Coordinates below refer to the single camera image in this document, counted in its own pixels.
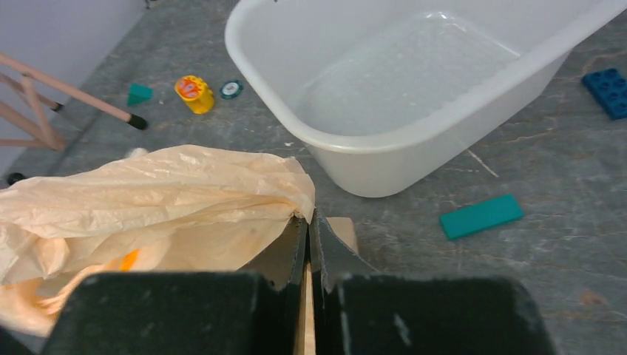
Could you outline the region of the teal flat rectangular block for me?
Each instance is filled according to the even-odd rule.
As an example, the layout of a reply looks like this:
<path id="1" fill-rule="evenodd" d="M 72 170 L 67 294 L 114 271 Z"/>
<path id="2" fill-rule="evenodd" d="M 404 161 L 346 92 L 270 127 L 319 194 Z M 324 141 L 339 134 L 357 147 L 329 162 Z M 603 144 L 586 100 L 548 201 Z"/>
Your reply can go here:
<path id="1" fill-rule="evenodd" d="M 457 240 L 521 219 L 523 209 L 513 195 L 503 195 L 442 214 L 440 226 L 448 240 Z"/>

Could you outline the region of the cream banana print plastic bag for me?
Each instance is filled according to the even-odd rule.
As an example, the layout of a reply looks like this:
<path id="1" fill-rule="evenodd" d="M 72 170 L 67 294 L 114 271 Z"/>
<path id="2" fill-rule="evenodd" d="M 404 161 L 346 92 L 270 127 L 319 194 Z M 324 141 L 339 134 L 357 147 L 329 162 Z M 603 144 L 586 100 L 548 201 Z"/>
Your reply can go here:
<path id="1" fill-rule="evenodd" d="M 1 191 L 1 323 L 48 335 L 91 274 L 234 271 L 311 221 L 294 158 L 182 145 Z"/>

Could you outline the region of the white plastic basin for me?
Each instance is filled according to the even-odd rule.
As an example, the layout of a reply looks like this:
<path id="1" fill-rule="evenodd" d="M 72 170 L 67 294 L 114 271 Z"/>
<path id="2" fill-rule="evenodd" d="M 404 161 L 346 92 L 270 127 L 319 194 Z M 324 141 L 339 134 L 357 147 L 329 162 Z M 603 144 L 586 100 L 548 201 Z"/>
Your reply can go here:
<path id="1" fill-rule="evenodd" d="M 534 101 L 624 1 L 240 1 L 228 54 L 340 188 L 387 197 Z"/>

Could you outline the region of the yellow orange toy cylinder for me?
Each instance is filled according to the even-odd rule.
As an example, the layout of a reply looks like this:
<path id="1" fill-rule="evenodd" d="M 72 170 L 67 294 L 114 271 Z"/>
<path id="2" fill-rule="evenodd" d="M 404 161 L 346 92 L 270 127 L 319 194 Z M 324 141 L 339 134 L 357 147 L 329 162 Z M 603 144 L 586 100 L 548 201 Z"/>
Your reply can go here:
<path id="1" fill-rule="evenodd" d="M 175 83 L 174 90 L 194 114 L 206 114 L 214 107 L 213 92 L 202 78 L 183 76 Z"/>

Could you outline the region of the blue lego brick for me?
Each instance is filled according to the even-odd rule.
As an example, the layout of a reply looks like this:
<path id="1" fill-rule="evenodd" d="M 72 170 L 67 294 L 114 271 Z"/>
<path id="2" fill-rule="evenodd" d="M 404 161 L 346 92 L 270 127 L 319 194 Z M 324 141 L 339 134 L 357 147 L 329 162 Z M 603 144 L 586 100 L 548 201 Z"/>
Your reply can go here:
<path id="1" fill-rule="evenodd" d="M 626 118 L 626 78 L 616 68 L 585 74 L 581 83 L 611 120 Z"/>

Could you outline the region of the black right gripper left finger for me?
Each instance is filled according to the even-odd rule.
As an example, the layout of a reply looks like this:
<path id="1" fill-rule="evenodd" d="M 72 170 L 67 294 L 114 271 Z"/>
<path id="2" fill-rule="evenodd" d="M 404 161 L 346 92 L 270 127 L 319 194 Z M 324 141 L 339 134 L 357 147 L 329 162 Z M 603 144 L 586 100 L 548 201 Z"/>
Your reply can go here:
<path id="1" fill-rule="evenodd" d="M 45 354 L 298 354 L 308 224 L 237 271 L 94 274 L 71 293 Z"/>

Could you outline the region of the green white poker chip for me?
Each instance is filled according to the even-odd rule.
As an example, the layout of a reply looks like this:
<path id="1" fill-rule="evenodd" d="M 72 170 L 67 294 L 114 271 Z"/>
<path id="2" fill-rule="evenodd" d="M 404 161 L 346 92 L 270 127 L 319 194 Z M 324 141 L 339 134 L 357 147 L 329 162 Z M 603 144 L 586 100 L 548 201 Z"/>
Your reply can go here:
<path id="1" fill-rule="evenodd" d="M 243 91 L 243 84 L 239 80 L 225 82 L 220 88 L 220 97 L 231 100 L 239 96 Z"/>

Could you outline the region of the teal wedge block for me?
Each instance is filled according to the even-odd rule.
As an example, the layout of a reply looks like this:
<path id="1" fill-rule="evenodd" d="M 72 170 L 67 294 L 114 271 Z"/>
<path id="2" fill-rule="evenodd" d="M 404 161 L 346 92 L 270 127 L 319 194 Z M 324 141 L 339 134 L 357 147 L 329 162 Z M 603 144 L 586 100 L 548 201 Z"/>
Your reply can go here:
<path id="1" fill-rule="evenodd" d="M 148 101 L 153 96 L 153 90 L 150 87 L 132 83 L 129 87 L 126 105 L 134 106 L 145 101 Z"/>

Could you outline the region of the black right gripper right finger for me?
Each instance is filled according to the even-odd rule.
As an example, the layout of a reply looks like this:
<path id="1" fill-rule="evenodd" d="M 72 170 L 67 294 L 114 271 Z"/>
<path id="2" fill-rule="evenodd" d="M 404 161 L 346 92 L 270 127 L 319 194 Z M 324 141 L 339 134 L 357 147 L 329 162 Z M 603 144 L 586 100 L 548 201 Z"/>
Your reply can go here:
<path id="1" fill-rule="evenodd" d="M 554 354 L 523 285 L 498 275 L 386 274 L 321 212 L 308 230 L 318 354 Z"/>

